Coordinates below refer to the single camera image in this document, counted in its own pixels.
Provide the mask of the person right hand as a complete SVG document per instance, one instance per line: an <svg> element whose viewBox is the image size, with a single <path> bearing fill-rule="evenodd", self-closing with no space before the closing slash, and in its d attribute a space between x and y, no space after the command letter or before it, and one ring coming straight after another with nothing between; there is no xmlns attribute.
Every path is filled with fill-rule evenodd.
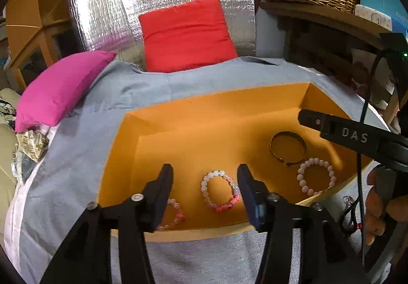
<svg viewBox="0 0 408 284"><path fill-rule="evenodd" d="M377 236L381 236L385 232L386 224L381 219L384 211L398 222L407 222L407 196L404 195L390 200L387 206L385 206L376 191L376 176L378 172L379 169L376 167L368 174L366 180L366 183L371 186L366 197L365 242L367 245L371 245Z"/></svg>

